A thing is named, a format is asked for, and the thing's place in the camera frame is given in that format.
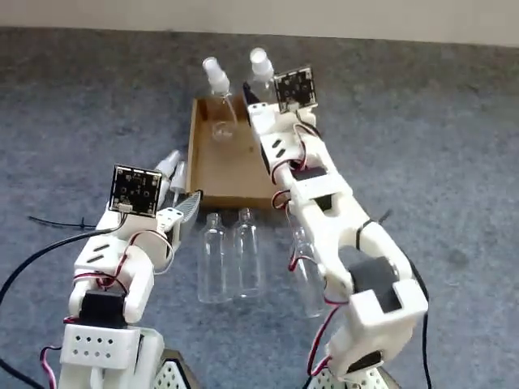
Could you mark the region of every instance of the black cable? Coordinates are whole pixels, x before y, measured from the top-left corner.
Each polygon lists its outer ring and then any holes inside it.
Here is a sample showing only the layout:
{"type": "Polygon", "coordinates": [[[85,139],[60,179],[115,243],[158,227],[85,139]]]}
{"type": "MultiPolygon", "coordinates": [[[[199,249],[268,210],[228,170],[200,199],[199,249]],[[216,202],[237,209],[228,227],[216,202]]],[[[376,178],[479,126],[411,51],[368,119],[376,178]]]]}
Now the black cable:
{"type": "MultiPolygon", "coordinates": [[[[411,266],[411,271],[414,274],[414,278],[416,278],[416,282],[420,285],[420,288],[423,291],[423,295],[425,296],[427,302],[429,302],[429,292],[427,291],[427,286],[425,286],[425,282],[423,281],[420,272],[414,265],[413,261],[407,256],[406,253],[404,255],[407,257],[409,264],[411,266]]],[[[423,316],[423,324],[422,324],[422,361],[423,361],[423,373],[425,374],[425,379],[427,381],[427,389],[432,389],[431,382],[431,374],[429,373],[429,363],[427,362],[427,325],[429,323],[429,312],[427,311],[423,316]]]]}
{"type": "Polygon", "coordinates": [[[302,119],[301,119],[301,114],[299,113],[299,110],[296,110],[295,111],[295,117],[299,120],[299,122],[301,124],[303,124],[304,126],[308,126],[310,127],[316,134],[317,136],[319,137],[319,139],[322,139],[323,136],[321,135],[321,133],[319,132],[319,130],[317,130],[317,127],[315,127],[313,124],[309,123],[309,122],[304,122],[302,119]]]}
{"type": "Polygon", "coordinates": [[[79,228],[79,229],[96,229],[95,225],[85,224],[84,217],[81,218],[81,223],[79,223],[79,224],[60,223],[58,221],[40,219],[39,217],[35,217],[35,216],[27,216],[27,218],[29,220],[36,221],[37,223],[49,225],[51,227],[72,227],[72,228],[79,228]]]}
{"type": "MultiPolygon", "coordinates": [[[[63,239],[59,242],[55,242],[52,245],[47,246],[46,248],[37,251],[33,255],[31,255],[29,258],[25,259],[9,276],[7,281],[3,284],[2,289],[0,289],[0,305],[3,303],[3,300],[7,294],[7,291],[9,288],[13,285],[15,280],[18,278],[20,273],[28,267],[31,263],[36,261],[41,256],[49,253],[50,251],[57,249],[58,247],[68,245],[69,243],[81,241],[83,239],[88,239],[90,237],[96,237],[99,235],[104,235],[106,233],[113,233],[114,231],[117,231],[122,227],[124,222],[127,220],[127,215],[122,215],[121,221],[117,227],[111,228],[111,229],[98,229],[96,231],[90,231],[88,233],[81,233],[79,235],[75,235],[74,237],[68,237],[66,239],[63,239]]],[[[34,381],[32,378],[28,377],[27,375],[23,374],[22,372],[18,371],[11,365],[9,365],[7,362],[5,362],[2,358],[0,358],[0,368],[5,370],[8,374],[12,375],[13,377],[17,378],[18,380],[22,381],[23,383],[26,383],[30,387],[33,387],[34,389],[45,389],[42,385],[34,381]]]]}

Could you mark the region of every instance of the white plastic bracket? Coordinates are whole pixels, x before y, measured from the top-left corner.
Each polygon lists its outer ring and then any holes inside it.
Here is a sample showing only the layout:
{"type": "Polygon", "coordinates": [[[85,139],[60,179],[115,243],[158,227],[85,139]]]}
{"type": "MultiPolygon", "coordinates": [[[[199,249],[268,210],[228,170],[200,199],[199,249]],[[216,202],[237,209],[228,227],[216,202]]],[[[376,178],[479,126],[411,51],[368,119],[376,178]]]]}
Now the white plastic bracket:
{"type": "Polygon", "coordinates": [[[67,324],[60,362],[124,370],[135,364],[138,349],[139,330],[67,324]]]}
{"type": "Polygon", "coordinates": [[[180,245],[180,222],[183,217],[182,212],[172,207],[164,208],[157,212],[157,230],[160,233],[168,233],[173,230],[171,246],[174,250],[180,245]]]}

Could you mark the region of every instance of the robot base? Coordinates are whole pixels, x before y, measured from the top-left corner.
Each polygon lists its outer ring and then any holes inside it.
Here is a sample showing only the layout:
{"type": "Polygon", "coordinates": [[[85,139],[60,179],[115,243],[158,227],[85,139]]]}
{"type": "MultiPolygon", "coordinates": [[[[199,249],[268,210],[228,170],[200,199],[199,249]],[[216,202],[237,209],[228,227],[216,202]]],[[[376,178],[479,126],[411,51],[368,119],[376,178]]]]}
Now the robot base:
{"type": "Polygon", "coordinates": [[[303,389],[399,389],[397,382],[384,369],[372,369],[351,382],[337,381],[324,369],[319,375],[309,379],[303,389]]]}

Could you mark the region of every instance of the cardboard box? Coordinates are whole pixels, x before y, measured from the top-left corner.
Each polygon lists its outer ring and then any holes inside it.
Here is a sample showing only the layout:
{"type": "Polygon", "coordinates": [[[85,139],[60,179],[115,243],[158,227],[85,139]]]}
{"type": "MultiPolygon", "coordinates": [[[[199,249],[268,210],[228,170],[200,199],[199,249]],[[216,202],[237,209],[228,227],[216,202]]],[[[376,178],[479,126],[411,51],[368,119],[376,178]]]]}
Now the cardboard box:
{"type": "Polygon", "coordinates": [[[203,207],[270,208],[276,187],[271,183],[247,121],[241,98],[234,99],[238,129],[229,142],[212,138],[204,99],[196,99],[191,115],[187,190],[203,190],[203,207]]]}

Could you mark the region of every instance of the white 3d-printed robot arm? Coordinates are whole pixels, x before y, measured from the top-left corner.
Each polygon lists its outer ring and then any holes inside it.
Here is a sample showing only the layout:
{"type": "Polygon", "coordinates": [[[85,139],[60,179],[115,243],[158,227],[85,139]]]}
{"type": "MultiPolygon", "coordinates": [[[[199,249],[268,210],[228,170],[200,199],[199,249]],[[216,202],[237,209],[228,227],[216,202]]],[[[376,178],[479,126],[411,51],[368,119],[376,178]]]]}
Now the white 3d-printed robot arm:
{"type": "MultiPolygon", "coordinates": [[[[165,180],[160,185],[169,187],[165,180]]],[[[162,361],[162,336],[132,324],[142,318],[154,276],[169,268],[191,229],[200,200],[201,193],[195,192],[153,217],[126,214],[119,230],[88,240],[75,261],[59,389],[149,389],[166,384],[157,381],[161,363],[169,363],[162,361]]],[[[118,225],[121,217],[107,205],[97,228],[118,225]]]]}
{"type": "Polygon", "coordinates": [[[315,127],[311,109],[300,109],[297,116],[258,103],[247,110],[267,171],[290,193],[290,213],[311,239],[327,290],[348,302],[345,324],[327,344],[328,368],[341,381],[358,379],[402,350],[427,312],[427,299],[404,252],[362,209],[324,141],[298,131],[302,122],[315,127]],[[304,169],[296,169],[294,163],[302,160],[304,169]],[[338,254],[343,246],[371,259],[346,268],[338,254]]]}

